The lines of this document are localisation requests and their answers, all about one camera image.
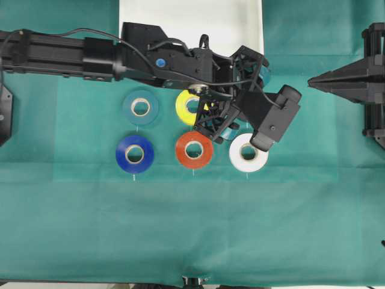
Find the table surface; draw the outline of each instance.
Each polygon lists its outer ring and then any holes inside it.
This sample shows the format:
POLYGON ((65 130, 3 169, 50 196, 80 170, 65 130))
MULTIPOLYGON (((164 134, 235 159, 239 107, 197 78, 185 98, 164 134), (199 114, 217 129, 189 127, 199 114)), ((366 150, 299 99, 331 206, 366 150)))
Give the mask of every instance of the table surface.
MULTIPOLYGON (((117 33, 118 6, 2 0, 0 27, 117 33)), ((122 102, 143 85, 6 75, 16 100, 14 135, 0 148, 0 278, 385 284, 385 152, 361 135, 361 106, 307 87, 311 76, 362 57, 360 33, 384 21, 384 6, 263 2, 266 91, 288 84, 303 98, 268 164, 248 175, 232 167, 230 143, 215 145, 194 175, 179 165, 174 144, 190 128, 176 116, 177 90, 146 87, 159 116, 138 133, 154 144, 155 161, 134 181, 114 154, 136 133, 122 102)))

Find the blue button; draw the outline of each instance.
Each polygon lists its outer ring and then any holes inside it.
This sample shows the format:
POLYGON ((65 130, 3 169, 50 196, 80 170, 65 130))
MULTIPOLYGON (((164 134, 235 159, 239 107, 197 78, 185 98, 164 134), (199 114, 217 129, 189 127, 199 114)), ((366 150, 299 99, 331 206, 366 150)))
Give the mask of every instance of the blue button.
POLYGON ((165 67, 166 61, 163 58, 158 58, 155 62, 156 66, 158 67, 165 67))

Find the red tape roll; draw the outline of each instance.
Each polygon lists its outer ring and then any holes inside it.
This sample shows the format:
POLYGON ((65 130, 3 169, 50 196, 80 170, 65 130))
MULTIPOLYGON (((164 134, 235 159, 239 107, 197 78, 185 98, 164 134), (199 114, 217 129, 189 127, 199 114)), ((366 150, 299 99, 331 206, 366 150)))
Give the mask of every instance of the red tape roll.
POLYGON ((182 135, 175 144, 175 154, 178 161, 189 169, 201 169, 208 163, 212 158, 214 148, 210 139, 201 135, 197 131, 189 131, 182 135), (186 148, 190 144, 197 143, 200 145, 202 153, 197 158, 190 157, 186 148))

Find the white tape roll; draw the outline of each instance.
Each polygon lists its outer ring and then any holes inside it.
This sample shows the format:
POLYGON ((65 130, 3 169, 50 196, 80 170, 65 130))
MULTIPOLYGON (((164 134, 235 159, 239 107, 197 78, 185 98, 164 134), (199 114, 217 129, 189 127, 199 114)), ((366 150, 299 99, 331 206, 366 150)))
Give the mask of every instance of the white tape roll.
POLYGON ((253 134, 241 134, 237 136, 230 145, 229 157, 233 166, 241 172, 251 173, 263 168, 269 157, 269 152, 261 151, 250 144, 253 134), (254 149, 255 157, 246 160, 242 156, 242 149, 249 146, 254 149))

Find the teal tape roll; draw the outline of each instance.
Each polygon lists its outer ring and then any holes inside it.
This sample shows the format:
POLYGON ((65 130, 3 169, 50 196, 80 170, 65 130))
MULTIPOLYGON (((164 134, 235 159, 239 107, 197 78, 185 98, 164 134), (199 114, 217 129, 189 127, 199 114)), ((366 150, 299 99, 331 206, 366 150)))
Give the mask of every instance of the teal tape roll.
POLYGON ((155 95, 147 90, 136 90, 127 95, 123 102, 123 113, 134 125, 147 125, 155 120, 158 115, 159 104, 155 95), (147 111, 139 114, 135 112, 135 106, 146 104, 147 111))
POLYGON ((259 78, 262 79, 263 86, 265 87, 270 82, 270 78, 271 78, 270 69, 262 65, 259 71, 259 78))
POLYGON ((226 128, 222 134, 221 137, 225 140, 233 140, 238 133, 238 129, 232 129, 232 128, 226 128))

